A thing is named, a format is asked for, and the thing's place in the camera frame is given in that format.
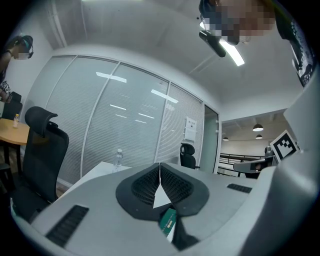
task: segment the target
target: table leg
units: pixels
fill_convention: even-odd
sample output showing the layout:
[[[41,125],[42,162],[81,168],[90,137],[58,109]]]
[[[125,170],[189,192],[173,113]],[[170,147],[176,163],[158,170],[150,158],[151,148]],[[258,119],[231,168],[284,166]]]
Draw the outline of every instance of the table leg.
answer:
[[[9,146],[7,144],[3,145],[3,152],[4,152],[4,162],[10,165]]]
[[[18,174],[22,175],[20,145],[16,145],[16,164],[18,165]]]

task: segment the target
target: frosted glass panel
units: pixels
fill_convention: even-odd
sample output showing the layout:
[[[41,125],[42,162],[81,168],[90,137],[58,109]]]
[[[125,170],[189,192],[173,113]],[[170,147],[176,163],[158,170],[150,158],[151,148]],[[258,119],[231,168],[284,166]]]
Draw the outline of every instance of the frosted glass panel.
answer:
[[[83,157],[83,175],[101,161],[113,163],[123,150],[124,166],[152,164],[168,90],[168,82],[120,65],[93,115]]]
[[[203,135],[203,102],[173,84],[169,96],[178,102],[167,101],[156,161],[180,165],[181,143],[189,143],[194,146],[193,156],[198,164]],[[184,139],[187,117],[197,121],[195,141]]]
[[[69,147],[59,178],[74,184],[80,179],[80,162],[89,117],[98,95],[116,63],[77,57],[56,85],[47,110],[57,113],[52,119],[69,135]]]
[[[59,77],[62,75],[66,67],[74,59],[70,57],[52,57],[43,67],[40,74],[34,81],[34,84],[26,98],[22,118],[24,121],[25,114],[28,109],[33,106],[45,108],[49,96],[56,85]]]

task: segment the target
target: plastic bottle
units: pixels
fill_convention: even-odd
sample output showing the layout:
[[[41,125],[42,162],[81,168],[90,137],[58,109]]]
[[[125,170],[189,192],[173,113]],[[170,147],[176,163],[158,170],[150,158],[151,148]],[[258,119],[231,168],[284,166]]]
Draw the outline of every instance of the plastic bottle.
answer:
[[[112,173],[116,173],[116,172],[121,171],[123,157],[124,157],[124,155],[122,154],[122,149],[118,149],[114,155]]]
[[[18,128],[19,124],[19,114],[15,114],[15,117],[13,119],[13,128]]]

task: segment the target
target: black vent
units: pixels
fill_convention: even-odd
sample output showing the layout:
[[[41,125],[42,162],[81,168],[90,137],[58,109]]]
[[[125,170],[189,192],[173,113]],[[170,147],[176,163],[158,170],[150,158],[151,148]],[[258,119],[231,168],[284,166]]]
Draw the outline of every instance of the black vent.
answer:
[[[240,192],[244,192],[244,193],[248,193],[248,194],[252,190],[252,187],[241,186],[241,185],[237,185],[237,184],[229,184],[227,186],[227,188],[232,189],[232,190],[236,190],[236,191],[240,191]]]
[[[73,206],[46,237],[56,245],[64,247],[88,211],[89,208],[79,205]]]
[[[153,206],[159,187],[159,167],[138,178],[132,183],[132,193],[143,203]]]
[[[189,181],[174,174],[165,167],[161,168],[161,184],[173,204],[186,199],[194,190],[194,186]]]

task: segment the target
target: black textured pad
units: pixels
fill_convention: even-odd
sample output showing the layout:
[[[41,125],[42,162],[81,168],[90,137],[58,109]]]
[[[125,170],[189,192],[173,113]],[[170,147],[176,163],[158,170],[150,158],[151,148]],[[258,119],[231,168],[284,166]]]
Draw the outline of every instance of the black textured pad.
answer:
[[[240,192],[244,192],[244,193],[248,193],[248,194],[252,190],[252,187],[241,186],[241,185],[237,185],[237,184],[229,184],[227,186],[227,188],[232,189],[232,190],[236,190],[236,191],[240,191]]]
[[[79,205],[73,206],[49,231],[46,237],[56,245],[64,247],[88,211],[89,208]]]

